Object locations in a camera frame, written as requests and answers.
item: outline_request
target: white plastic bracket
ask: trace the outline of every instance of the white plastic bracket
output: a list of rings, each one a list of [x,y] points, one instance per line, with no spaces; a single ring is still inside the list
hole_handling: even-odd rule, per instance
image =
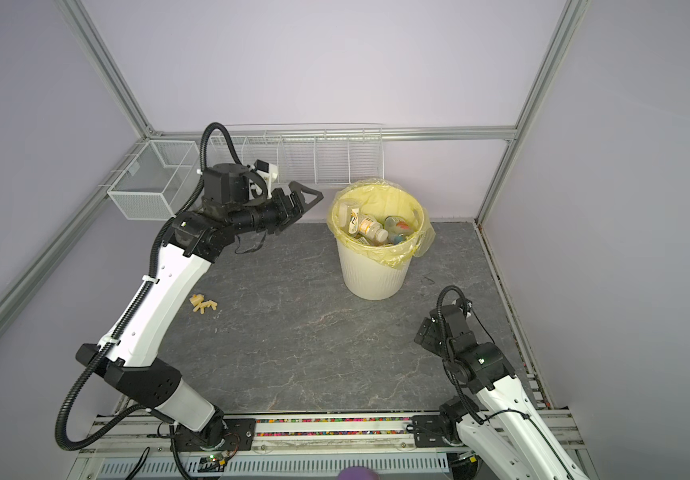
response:
[[[120,343],[120,340],[115,339],[110,335],[105,335],[102,338],[100,338],[100,345],[105,345],[107,343],[112,343],[113,345],[117,345]]]

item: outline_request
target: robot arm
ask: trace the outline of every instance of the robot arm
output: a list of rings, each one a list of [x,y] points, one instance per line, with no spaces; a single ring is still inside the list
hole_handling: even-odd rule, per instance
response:
[[[461,414],[443,409],[446,435],[471,447],[502,480],[585,480],[588,477],[569,457],[528,398],[515,370],[492,342],[478,343],[466,317],[472,306],[464,299],[431,311],[422,322],[415,342],[444,359],[452,382],[473,392],[492,414],[481,418],[461,408]],[[447,345],[448,356],[443,351]],[[477,410],[468,400],[468,408]],[[510,439],[507,443],[488,423],[497,417]]]
[[[158,253],[156,277],[144,277],[140,290],[147,282],[153,285],[120,337],[114,339],[111,333],[124,316],[96,345],[84,344],[76,354],[87,366],[111,343],[95,372],[153,415],[185,427],[183,433],[191,445],[218,446],[226,427],[223,413],[188,386],[179,370],[158,359],[158,349],[187,294],[236,235],[279,233],[323,198],[320,192],[297,182],[290,183],[289,195],[283,188],[268,192],[262,173],[272,172],[272,167],[263,163],[253,169],[238,164],[207,168],[200,211],[186,211],[174,219]],[[315,198],[308,203],[305,193]]]

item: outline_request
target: cable tie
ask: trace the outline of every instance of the cable tie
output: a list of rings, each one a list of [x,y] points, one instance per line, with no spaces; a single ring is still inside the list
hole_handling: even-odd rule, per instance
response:
[[[112,343],[113,345],[117,345],[117,344],[120,343],[120,340],[119,340],[119,339],[115,339],[115,338],[113,338],[113,337],[110,336],[110,335],[105,335],[105,336],[103,336],[102,338],[100,338],[100,342]]]

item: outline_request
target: gray floor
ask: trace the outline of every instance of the gray floor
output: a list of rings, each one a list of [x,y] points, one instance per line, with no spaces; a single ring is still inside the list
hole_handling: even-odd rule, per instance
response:
[[[159,355],[228,413],[435,409],[454,389],[441,360],[414,336],[441,288],[455,284],[524,381],[474,226],[434,227],[436,242],[412,260],[404,286],[379,302],[360,299],[342,282],[324,224],[294,225],[253,254],[235,255],[233,246],[193,290],[217,310],[202,315],[185,302]],[[254,240],[244,238],[242,250]],[[479,341],[486,338],[474,321],[471,328]]]

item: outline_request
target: wire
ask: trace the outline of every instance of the wire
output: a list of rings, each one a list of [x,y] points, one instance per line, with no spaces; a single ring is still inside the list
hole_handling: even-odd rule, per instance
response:
[[[172,454],[174,454],[174,465],[177,467],[177,471],[185,480],[194,480],[194,478],[187,473],[187,470],[185,470],[185,466],[182,465],[180,453],[177,451],[177,444],[174,443],[174,424],[169,425],[169,437],[171,437],[171,451]]]
[[[162,425],[166,425],[166,422],[161,422],[158,424],[158,428],[155,429],[155,436],[157,436],[158,438],[168,438],[168,436],[160,434],[160,426]]]
[[[495,413],[491,414],[490,416],[484,418],[484,422],[488,422],[489,420],[496,417],[500,413],[506,413],[506,412],[518,413],[521,415],[521,417],[523,417],[524,420],[529,420],[529,418],[531,417],[528,413],[523,413],[520,410],[513,410],[512,408],[506,408],[504,410],[500,410],[499,412],[495,412]]]
[[[222,135],[225,136],[225,142],[227,142],[227,147],[230,150],[230,155],[233,157],[233,160],[237,164],[241,163],[238,159],[236,149],[233,146],[233,139],[230,138],[230,133],[228,133],[224,125],[214,122],[212,124],[209,124],[204,130],[204,134],[201,135],[199,152],[201,172],[204,172],[206,170],[206,150],[208,147],[209,137],[215,130],[221,131]],[[198,179],[198,184],[193,190],[193,193],[190,195],[190,198],[188,198],[185,201],[185,203],[177,211],[175,216],[186,212],[191,206],[193,206],[193,204],[195,204],[196,200],[198,200],[198,197],[200,196],[200,193],[203,190],[204,176],[201,175]],[[155,240],[153,241],[153,246],[150,248],[148,276],[152,278],[155,278],[158,274],[158,254],[160,252],[160,246],[164,242],[164,236],[166,235],[168,229],[171,227],[173,222],[174,216],[166,220],[164,225],[158,231],[158,235],[156,235]],[[137,309],[140,307],[140,304],[143,302],[145,297],[148,296],[148,293],[150,292],[151,288],[153,288],[152,281],[148,280],[142,284],[142,287],[140,287],[140,290],[137,292],[137,295],[131,301],[126,311],[121,316],[120,320],[116,323],[115,328],[113,328],[113,331],[110,334],[110,341],[102,345],[100,350],[96,354],[94,354],[89,364],[86,365],[86,368],[81,372],[81,375],[79,375],[78,378],[75,380],[71,389],[68,390],[68,394],[62,401],[62,405],[60,406],[60,409],[57,412],[57,420],[56,422],[54,422],[54,440],[57,442],[57,445],[63,450],[80,450],[81,448],[86,448],[90,446],[92,443],[99,440],[111,428],[116,426],[122,419],[124,419],[124,417],[128,416],[135,410],[144,408],[143,406],[134,406],[123,410],[115,418],[110,420],[108,424],[105,425],[103,428],[100,428],[92,435],[84,438],[83,440],[79,440],[78,442],[74,442],[70,439],[70,437],[68,437],[68,418],[70,417],[70,412],[73,409],[73,404],[75,404],[75,400],[76,398],[78,398],[78,394],[81,393],[81,389],[84,388],[86,381],[89,380],[89,377],[91,377],[92,374],[94,374],[94,372],[99,367],[100,363],[107,358],[108,352],[110,351],[110,349],[113,348],[113,346],[116,343],[114,342],[114,340],[120,339],[120,336],[124,333],[124,330],[126,330],[126,325],[129,324],[132,317],[137,312]]]
[[[145,462],[148,461],[148,454],[149,453],[150,453],[150,447],[147,447],[145,450],[142,451],[142,455],[140,456],[140,459],[137,460],[137,465],[135,465],[134,468],[131,469],[131,472],[129,472],[129,475],[126,475],[126,478],[124,480],[131,480],[132,478],[137,476],[137,474],[140,472],[142,467],[145,465]]]
[[[443,290],[441,290],[441,293],[438,294],[438,300],[436,301],[436,317],[438,318],[438,325],[441,328],[441,347],[443,350],[444,360],[446,360],[446,362],[452,361],[452,354],[449,352],[448,345],[446,344],[448,340],[448,334],[446,332],[446,319],[443,316],[443,312],[441,312],[441,307],[443,306],[443,301],[444,298],[446,298],[446,294],[452,290],[454,290],[457,295],[459,295],[459,298],[462,299],[462,304],[465,306],[463,311],[467,312],[466,305],[468,304],[468,299],[465,298],[465,293],[463,293],[462,290],[460,290],[460,288],[456,285],[445,286]],[[470,415],[470,417],[473,418],[473,420],[476,421],[477,424],[483,425],[483,419],[481,419],[481,417],[475,413],[475,408],[473,405],[471,405],[470,398],[468,398],[462,391],[462,387],[459,385],[459,380],[457,380],[457,377],[452,372],[446,371],[446,373],[447,377],[452,382],[452,385],[454,385],[457,395],[459,396],[459,400],[462,402],[462,406],[465,407],[465,411]]]
[[[243,254],[253,254],[254,252],[258,251],[260,248],[262,248],[262,245],[265,243],[265,238],[267,238],[267,230],[265,230],[264,235],[262,236],[262,239],[257,245],[254,245],[253,247],[249,248],[248,250],[244,250],[243,252],[239,252],[238,249],[241,248],[241,236],[236,235],[236,238],[238,239],[238,245],[236,246],[235,254],[238,255],[243,255]]]
[[[566,471],[566,475],[568,475],[569,480],[574,480],[574,476],[571,475],[571,472],[569,471],[569,469],[566,468],[564,461],[561,460],[561,456],[558,454],[558,452],[555,451],[555,448],[553,448],[553,445],[548,441],[548,437],[544,436],[544,434],[542,433],[542,430],[540,430],[539,427],[537,427],[537,424],[534,423],[534,420],[532,420],[531,417],[527,418],[527,420],[529,420],[532,423],[532,426],[534,426],[534,428],[537,430],[537,433],[539,433],[539,435],[542,437],[544,442],[548,444],[548,447],[550,447],[553,455],[555,455],[555,457],[558,459],[558,462],[561,464],[561,466],[564,467],[564,470]]]
[[[486,332],[486,335],[488,335],[488,337],[489,337],[489,339],[492,341],[492,343],[496,345],[497,343],[494,341],[494,338],[492,337],[492,334],[489,333],[488,330],[486,330],[486,327],[485,327],[484,324],[481,322],[481,319],[479,319],[479,318],[478,318],[478,315],[475,313],[475,310],[473,309],[473,304],[470,303],[470,302],[468,302],[468,308],[470,309],[470,313],[472,313],[473,316],[475,317],[475,319],[478,321],[478,324],[481,326],[481,328],[484,329],[484,332]]]
[[[236,456],[236,454],[238,453],[238,447],[241,446],[241,437],[239,437],[237,433],[230,432],[227,435],[232,435],[232,436],[236,437],[236,447],[233,449],[230,456],[225,458],[225,462],[230,460],[232,457]]]
[[[545,434],[542,433],[542,430],[537,426],[537,423],[534,421],[534,419],[532,418],[532,416],[529,415],[528,413],[523,413],[523,412],[521,412],[520,410],[513,410],[512,408],[506,408],[506,409],[504,409],[504,410],[500,410],[499,412],[495,412],[495,413],[491,414],[490,416],[487,416],[487,417],[485,418],[485,421],[489,421],[489,420],[491,420],[492,418],[496,417],[497,415],[499,415],[499,414],[501,414],[501,413],[506,413],[506,412],[517,413],[517,414],[519,414],[524,420],[529,420],[529,422],[532,424],[532,426],[534,427],[534,429],[537,430],[537,433],[539,433],[539,435],[542,437],[542,439],[544,440],[544,442],[548,444],[548,447],[550,447],[550,449],[551,449],[553,455],[558,459],[558,462],[561,464],[561,466],[562,466],[562,467],[564,468],[564,470],[566,471],[566,474],[568,475],[569,480],[574,480],[574,476],[571,475],[571,470],[569,470],[568,468],[566,468],[566,465],[564,464],[564,461],[561,459],[561,456],[558,454],[558,452],[555,451],[555,448],[553,448],[553,445],[552,445],[552,444],[550,443],[550,441],[548,440],[548,437],[546,437]]]

